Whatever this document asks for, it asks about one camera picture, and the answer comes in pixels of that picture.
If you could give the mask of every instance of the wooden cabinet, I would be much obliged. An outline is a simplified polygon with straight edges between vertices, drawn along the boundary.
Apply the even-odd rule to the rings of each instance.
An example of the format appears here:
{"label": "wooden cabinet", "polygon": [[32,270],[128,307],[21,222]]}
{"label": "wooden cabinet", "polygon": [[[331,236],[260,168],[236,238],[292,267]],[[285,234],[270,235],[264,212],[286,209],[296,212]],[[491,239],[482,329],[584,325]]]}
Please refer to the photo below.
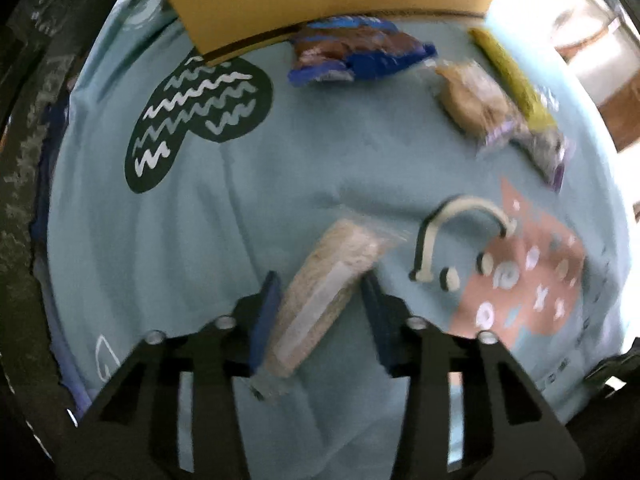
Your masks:
{"label": "wooden cabinet", "polygon": [[598,110],[619,152],[640,139],[640,72]]}

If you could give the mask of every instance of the plastic bag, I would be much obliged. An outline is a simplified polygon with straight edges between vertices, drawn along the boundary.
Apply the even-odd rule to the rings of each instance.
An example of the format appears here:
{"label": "plastic bag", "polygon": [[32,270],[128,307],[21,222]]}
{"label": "plastic bag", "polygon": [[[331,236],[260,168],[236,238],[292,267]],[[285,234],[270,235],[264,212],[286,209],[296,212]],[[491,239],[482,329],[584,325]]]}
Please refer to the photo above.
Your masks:
{"label": "plastic bag", "polygon": [[340,316],[360,277],[400,240],[359,219],[334,223],[284,293],[264,368],[290,376]]}
{"label": "plastic bag", "polygon": [[545,107],[547,110],[553,110],[555,112],[560,109],[560,103],[558,102],[558,99],[556,99],[556,96],[553,94],[551,89],[547,88],[546,86],[534,86],[534,88],[536,89],[543,107]]}
{"label": "plastic bag", "polygon": [[289,72],[293,86],[377,79],[437,55],[433,44],[422,44],[393,23],[367,16],[309,23],[290,42],[298,58]]}
{"label": "plastic bag", "polygon": [[527,120],[529,129],[543,132],[556,127],[556,120],[543,106],[539,94],[525,73],[494,35],[484,28],[470,28],[469,35],[484,50],[489,60],[498,69],[505,83]]}
{"label": "plastic bag", "polygon": [[436,73],[447,80],[440,93],[442,105],[479,149],[504,146],[526,131],[518,107],[475,61],[443,64]]}
{"label": "plastic bag", "polygon": [[557,128],[542,132],[523,133],[514,141],[529,155],[545,181],[559,192],[573,147]]}

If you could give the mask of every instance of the yellow snack bar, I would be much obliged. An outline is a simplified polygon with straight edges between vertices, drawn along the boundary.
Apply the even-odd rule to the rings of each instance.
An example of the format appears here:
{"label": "yellow snack bar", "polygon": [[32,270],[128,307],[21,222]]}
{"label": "yellow snack bar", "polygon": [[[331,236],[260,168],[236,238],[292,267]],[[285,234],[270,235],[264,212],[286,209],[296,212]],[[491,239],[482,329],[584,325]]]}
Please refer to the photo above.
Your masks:
{"label": "yellow snack bar", "polygon": [[511,89],[529,129],[532,132],[542,132],[548,128],[557,127],[555,119],[542,104],[527,76],[494,35],[484,28],[470,28],[469,35],[484,50]]}

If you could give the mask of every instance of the light blue cloth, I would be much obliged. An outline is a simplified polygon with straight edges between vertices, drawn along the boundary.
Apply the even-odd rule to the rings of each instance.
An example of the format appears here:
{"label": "light blue cloth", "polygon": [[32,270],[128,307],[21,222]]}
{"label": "light blue cloth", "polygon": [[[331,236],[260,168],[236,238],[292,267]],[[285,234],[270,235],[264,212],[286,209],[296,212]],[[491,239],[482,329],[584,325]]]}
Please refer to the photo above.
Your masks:
{"label": "light blue cloth", "polygon": [[[87,388],[99,390],[148,330],[194,332],[256,293],[268,270],[289,283],[343,206],[408,234],[380,262],[382,285],[447,329],[497,229],[489,218],[461,216],[438,235],[434,267],[453,258],[460,292],[408,279],[418,229],[457,194],[502,204],[506,179],[586,251],[562,328],[553,336],[522,328],[512,347],[561,420],[577,413],[588,398],[582,377],[620,350],[627,323],[619,297],[628,225],[610,174],[612,142],[550,47],[489,24],[561,104],[558,124],[577,150],[560,195],[514,147],[476,156],[434,99],[441,83],[426,70],[294,89],[286,43],[210,70],[166,2],[119,0],[71,96],[49,219],[58,315]],[[458,24],[399,26],[445,59],[488,66]],[[406,388],[378,364],[354,297],[287,395],[260,402],[235,383],[252,478],[388,479]],[[452,459],[461,431],[454,410]]]}

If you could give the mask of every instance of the white zigzag lines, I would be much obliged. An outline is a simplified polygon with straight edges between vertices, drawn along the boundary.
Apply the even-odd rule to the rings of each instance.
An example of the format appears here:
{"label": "white zigzag lines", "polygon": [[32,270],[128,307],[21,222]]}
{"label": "white zigzag lines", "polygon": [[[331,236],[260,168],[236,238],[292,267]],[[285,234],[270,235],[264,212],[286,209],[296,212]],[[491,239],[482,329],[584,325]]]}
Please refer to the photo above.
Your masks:
{"label": "white zigzag lines", "polygon": [[156,152],[151,155],[151,150],[145,150],[145,153],[142,154],[142,158],[140,160],[136,159],[134,161],[136,167],[136,175],[138,177],[142,176],[143,171],[145,171],[145,164],[149,166],[149,169],[153,169],[158,164],[158,160],[160,160],[160,156],[162,158],[167,158],[171,155],[171,150],[167,147],[166,142],[164,140],[158,146]]}
{"label": "white zigzag lines", "polygon": [[222,94],[220,94],[220,97],[213,96],[209,98],[209,100],[206,103],[204,103],[204,106],[201,106],[199,103],[196,103],[193,105],[193,108],[188,113],[186,110],[180,110],[180,113],[175,118],[175,120],[172,120],[171,117],[167,117],[164,121],[162,121],[162,123],[160,124],[157,130],[155,130],[153,126],[149,126],[146,129],[145,133],[142,135],[142,138],[136,139],[136,142],[134,142],[133,150],[131,151],[131,156],[136,154],[136,150],[138,148],[142,148],[144,146],[147,137],[151,137],[153,141],[156,142],[163,128],[167,128],[169,130],[169,134],[173,134],[175,129],[178,127],[178,124],[187,123],[188,121],[191,120],[194,114],[198,114],[200,117],[206,117],[209,114],[209,109],[212,106],[214,108],[217,108],[218,110],[220,110],[221,108],[224,108],[226,105],[227,97],[233,97],[235,99],[239,99],[242,97],[242,94],[244,94],[244,92],[249,92],[250,94],[254,94],[257,91],[258,89],[255,86],[253,86],[251,83],[248,83],[247,81],[242,81],[236,88],[232,88],[231,86],[226,87],[222,92]]}
{"label": "white zigzag lines", "polygon": [[232,72],[231,74],[222,74],[218,79],[216,79],[215,83],[212,83],[209,79],[205,79],[202,83],[200,83],[200,86],[197,89],[189,88],[185,94],[178,92],[176,95],[174,95],[171,101],[168,101],[167,99],[162,99],[162,102],[158,105],[157,108],[153,108],[153,106],[150,106],[146,110],[145,115],[143,116],[143,119],[146,119],[149,117],[153,119],[161,110],[161,108],[164,108],[165,110],[170,112],[171,110],[174,109],[175,105],[177,104],[180,106],[183,106],[185,102],[187,102],[187,99],[191,97],[200,97],[202,93],[205,91],[205,89],[215,90],[222,83],[232,83],[233,81],[236,81],[238,79],[247,80],[247,79],[251,79],[252,77],[253,76],[249,74]]}
{"label": "white zigzag lines", "polygon": [[[231,66],[231,63],[224,62],[224,63],[221,63],[219,66],[221,66],[222,68],[229,68]],[[184,72],[180,74],[180,77],[176,77],[175,75],[172,76],[172,78],[169,79],[169,82],[166,85],[164,85],[164,90],[167,91],[171,86],[174,88],[180,88],[185,78],[188,79],[189,81],[196,81],[196,79],[198,78],[198,74],[200,72],[213,74],[217,69],[218,69],[218,65],[211,68],[206,65],[200,65],[200,66],[197,66],[193,72],[187,68],[185,69]]]}
{"label": "white zigzag lines", "polygon": [[251,101],[249,101],[249,104],[247,105],[240,103],[239,105],[236,105],[232,113],[224,112],[222,114],[222,117],[220,119],[220,126],[216,126],[211,121],[206,121],[205,126],[209,129],[211,133],[215,135],[219,135],[222,133],[222,130],[224,130],[225,126],[227,126],[228,124],[230,126],[236,126],[236,124],[238,124],[238,121],[240,120],[240,117],[250,116],[251,112],[254,111],[254,108],[255,108],[255,99],[251,99]]}
{"label": "white zigzag lines", "polygon": [[202,56],[193,56],[193,57],[190,57],[184,65],[187,66],[191,61],[204,61],[204,60],[202,59]]}

